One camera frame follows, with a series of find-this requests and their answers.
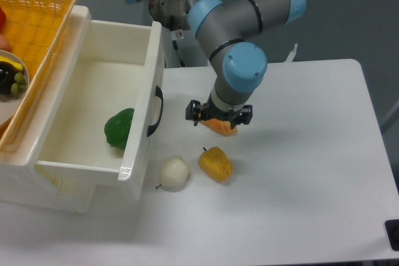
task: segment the green bell pepper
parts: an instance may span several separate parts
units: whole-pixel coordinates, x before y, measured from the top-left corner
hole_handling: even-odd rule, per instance
[[[126,148],[134,112],[134,108],[126,108],[106,122],[104,133],[107,143],[121,150]]]

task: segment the black object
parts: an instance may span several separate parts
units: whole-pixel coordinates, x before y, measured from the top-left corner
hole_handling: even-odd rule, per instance
[[[385,228],[391,247],[394,251],[399,251],[399,219],[392,219],[385,222]]]
[[[163,94],[162,94],[162,89],[159,86],[156,86],[155,88],[155,96],[161,99],[161,111],[160,111],[160,116],[158,117],[158,120],[154,125],[148,126],[147,129],[147,137],[151,136],[154,134],[155,130],[158,128],[158,126],[161,123],[161,118],[162,118],[162,113],[163,113]]]
[[[14,76],[19,73],[9,62],[0,62],[0,95],[8,95],[11,93],[11,85],[15,82]]]
[[[238,112],[234,112],[233,110],[224,112],[215,107],[209,98],[208,102],[204,105],[197,100],[191,100],[186,107],[186,120],[194,121],[194,126],[199,121],[207,121],[213,118],[221,121],[229,121],[231,129],[240,124],[248,125],[252,119],[252,105],[245,105]]]

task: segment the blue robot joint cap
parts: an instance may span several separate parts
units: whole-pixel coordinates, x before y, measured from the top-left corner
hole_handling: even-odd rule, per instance
[[[223,59],[223,75],[231,88],[242,92],[253,92],[261,84],[267,69],[265,53],[249,42],[237,43]]]

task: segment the white storage box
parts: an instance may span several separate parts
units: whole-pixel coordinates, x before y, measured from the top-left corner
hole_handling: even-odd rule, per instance
[[[76,6],[68,26],[29,124],[0,152],[0,198],[84,212],[95,185],[109,184],[136,201],[163,108],[161,25],[90,21]],[[125,108],[135,113],[122,151],[104,125]]]

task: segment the yellow bell pepper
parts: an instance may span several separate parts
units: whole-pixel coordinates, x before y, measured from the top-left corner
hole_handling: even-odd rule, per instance
[[[233,173],[229,158],[218,146],[202,153],[198,164],[209,177],[218,182],[223,182]]]

